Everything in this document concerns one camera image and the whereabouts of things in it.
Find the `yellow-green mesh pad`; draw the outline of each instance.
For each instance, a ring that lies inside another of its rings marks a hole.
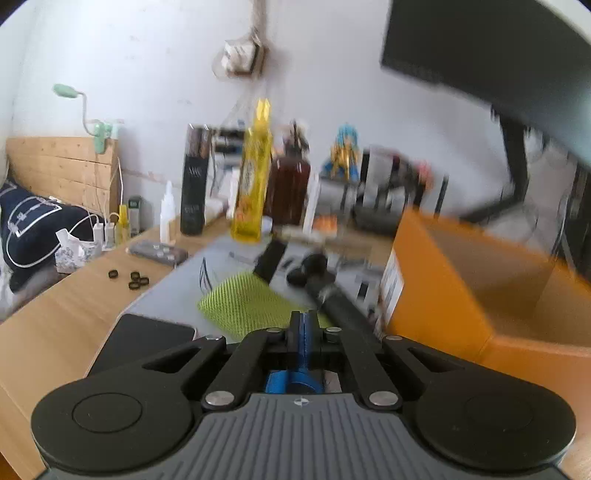
[[[269,327],[285,328],[291,312],[308,309],[298,307],[269,288],[254,273],[241,273],[220,283],[197,304],[205,317],[236,340],[247,333]],[[320,327],[331,324],[318,315]]]

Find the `navy pillow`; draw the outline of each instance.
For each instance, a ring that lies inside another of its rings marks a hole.
[[[80,222],[72,235],[91,241],[92,225],[96,218],[81,221],[88,213],[81,207],[62,205],[33,195],[13,180],[7,180],[0,189],[0,236],[2,253],[7,266],[13,271],[10,289],[16,293],[33,274],[45,265],[55,262],[54,254],[59,242],[56,232],[68,231]]]

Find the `black monitor stand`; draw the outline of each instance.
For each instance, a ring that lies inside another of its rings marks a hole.
[[[507,165],[513,184],[513,194],[500,198],[494,202],[482,205],[469,213],[465,213],[460,220],[469,223],[483,223],[502,216],[507,210],[520,205],[525,200],[530,177],[527,170],[525,155],[526,127],[512,118],[499,114],[503,141],[507,155]]]

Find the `white dropper bottle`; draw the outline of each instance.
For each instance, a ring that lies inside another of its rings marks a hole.
[[[166,182],[166,193],[160,204],[160,243],[170,244],[173,241],[171,234],[171,222],[176,217],[176,207],[173,197],[173,183]]]

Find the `blue-haired figure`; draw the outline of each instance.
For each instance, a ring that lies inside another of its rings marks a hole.
[[[330,149],[330,160],[324,164],[324,174],[331,179],[359,181],[358,159],[357,130],[344,124],[339,128],[336,142]]]

